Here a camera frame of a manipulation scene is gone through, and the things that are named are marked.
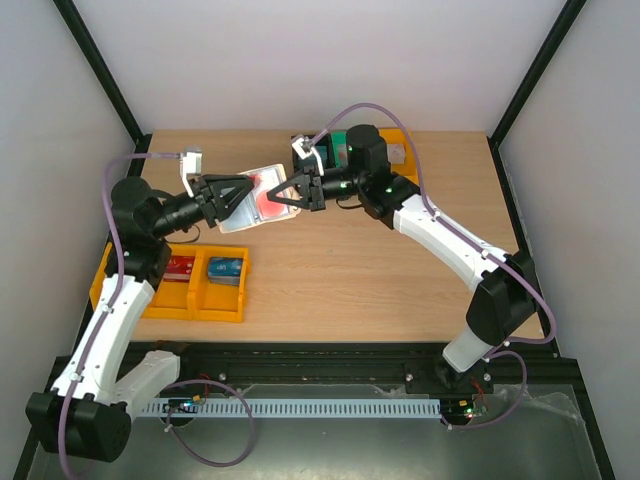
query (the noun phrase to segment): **red box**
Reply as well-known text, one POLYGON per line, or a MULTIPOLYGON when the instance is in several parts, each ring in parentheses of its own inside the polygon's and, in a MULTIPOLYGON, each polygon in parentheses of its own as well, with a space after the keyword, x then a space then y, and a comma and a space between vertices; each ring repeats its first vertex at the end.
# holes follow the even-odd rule
POLYGON ((195 259, 196 257, 172 256, 162 279, 167 282, 189 283, 195 259))

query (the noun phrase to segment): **orange tray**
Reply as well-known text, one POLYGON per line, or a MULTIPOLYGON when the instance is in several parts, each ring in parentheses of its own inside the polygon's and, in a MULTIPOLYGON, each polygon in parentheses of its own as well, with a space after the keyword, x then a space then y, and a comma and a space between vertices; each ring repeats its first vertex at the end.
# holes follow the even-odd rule
MULTIPOLYGON (((242 322, 247 303, 246 282, 251 270, 249 249, 214 245, 172 245, 171 254, 195 257, 189 282, 160 282, 158 291, 142 314, 142 318, 174 318, 212 322, 242 322), (240 285, 219 285, 209 282, 207 266, 212 257, 241 258, 240 285)), ((91 284, 89 297, 93 308, 100 300, 104 268, 111 250, 107 245, 98 272, 91 284)))
POLYGON ((402 130, 399 128, 381 128, 380 136, 384 138, 384 141, 389 143, 400 143, 404 146, 404 163, 402 164, 392 164, 391 171, 397 173, 398 175, 402 175, 403 177, 407 177, 416 185, 419 184, 418 180, 418 171, 416 169, 416 159, 413 156, 413 152, 411 151, 411 147, 409 147, 409 142, 404 138, 404 134, 402 130))

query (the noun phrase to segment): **metal frame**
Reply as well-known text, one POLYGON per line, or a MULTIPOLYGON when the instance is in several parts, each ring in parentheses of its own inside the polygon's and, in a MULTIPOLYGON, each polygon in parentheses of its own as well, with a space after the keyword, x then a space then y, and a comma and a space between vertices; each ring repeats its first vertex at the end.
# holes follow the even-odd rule
MULTIPOLYGON (((151 135, 142 133, 73 1, 53 0, 53 2, 134 141, 135 151, 139 153, 148 151, 151 135)), ((499 148, 585 3, 586 0, 566 1, 493 135, 487 138, 518 247, 527 252, 529 246, 499 148)), ((140 176, 143 167, 144 160, 134 160, 128 175, 140 176)), ((80 324, 76 346, 92 313, 91 304, 88 302, 80 324)), ((540 320, 543 330, 548 332, 548 319, 541 314, 540 320)), ((224 373, 226 381, 234 385, 370 384, 372 381, 380 385, 404 383, 408 391, 414 393, 428 393, 427 390, 432 388, 428 382, 421 381, 421 372, 426 371, 426 367, 433 364, 436 355, 442 352, 444 346, 445 344, 436 342, 417 344, 197 343, 193 345, 170 343, 164 345, 165 348, 181 352, 188 359, 183 362, 183 366, 186 367, 183 373, 185 377, 193 372, 208 372, 216 377, 224 373)), ((157 347, 157 343, 132 343, 125 355, 120 375, 126 374, 142 360, 146 352, 157 347)), ((573 387, 578 407, 587 425, 600 473, 605 479, 615 478, 577 361, 562 358, 555 341, 547 346, 518 345, 514 350, 518 351, 527 362, 529 383, 569 384, 573 387)), ((47 389, 68 361, 69 357, 58 357, 55 360, 47 389)), ((495 383, 521 381, 520 365, 513 359, 500 358, 491 362, 490 371, 495 383)), ((14 480, 24 480, 28 477, 36 448, 37 440, 33 432, 30 432, 14 474, 14 480)))

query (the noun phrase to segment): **wooden tabletop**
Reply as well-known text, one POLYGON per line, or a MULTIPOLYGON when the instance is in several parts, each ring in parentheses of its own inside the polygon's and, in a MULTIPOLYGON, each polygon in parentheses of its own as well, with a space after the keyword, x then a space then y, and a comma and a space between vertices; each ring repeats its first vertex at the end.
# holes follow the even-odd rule
MULTIPOLYGON (((291 173, 291 134, 159 131, 149 151, 202 148, 203 173, 232 174, 282 163, 291 173)), ((415 132, 429 195, 489 243, 516 242, 485 135, 415 132)), ((153 188, 184 191, 178 164, 149 160, 153 188)), ((244 323, 141 319, 134 340, 220 342, 448 341, 465 326, 471 300, 462 281, 413 240, 362 210, 303 211, 291 220, 221 234, 200 225, 199 243, 249 247, 244 323)), ((173 240, 186 240, 179 234, 173 240)), ((540 337, 537 317, 520 335, 540 337)))

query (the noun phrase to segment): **transparent case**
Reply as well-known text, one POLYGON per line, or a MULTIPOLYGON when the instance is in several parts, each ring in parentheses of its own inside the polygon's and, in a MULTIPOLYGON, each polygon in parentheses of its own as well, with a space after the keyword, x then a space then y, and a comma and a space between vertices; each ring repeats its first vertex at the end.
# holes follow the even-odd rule
MULTIPOLYGON (((256 227, 263 223, 277 222, 295 217, 300 209, 289 205, 282 205, 269 201, 267 192, 286 181, 284 166, 280 163, 261 167, 255 170, 241 172, 253 180, 253 190, 224 222, 220 222, 221 233, 237 232, 256 227)), ((283 192, 287 198, 298 198, 293 188, 283 192)))

